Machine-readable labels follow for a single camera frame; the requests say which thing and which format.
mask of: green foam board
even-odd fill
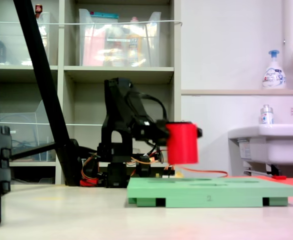
[[[167,208],[287,206],[293,186],[258,178],[139,178],[127,186],[129,204]]]

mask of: white sink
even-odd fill
[[[293,124],[260,124],[228,132],[229,139],[249,144],[248,162],[293,165]]]

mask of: red cup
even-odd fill
[[[166,144],[168,163],[198,163],[197,126],[191,122],[169,122],[166,127],[170,133]]]

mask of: white floor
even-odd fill
[[[293,240],[288,207],[136,208],[126,189],[14,185],[0,240]]]

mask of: clear plastic bin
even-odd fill
[[[35,112],[0,113],[0,126],[10,128],[12,154],[54,142],[43,101]],[[18,161],[52,162],[55,160],[56,153],[50,150]]]
[[[149,21],[159,21],[154,12]],[[79,9],[80,23],[92,23]],[[159,67],[160,23],[80,25],[80,66]]]
[[[49,12],[41,13],[38,25],[50,65],[58,64],[58,26]],[[0,23],[0,65],[31,66],[32,61],[20,24]]]

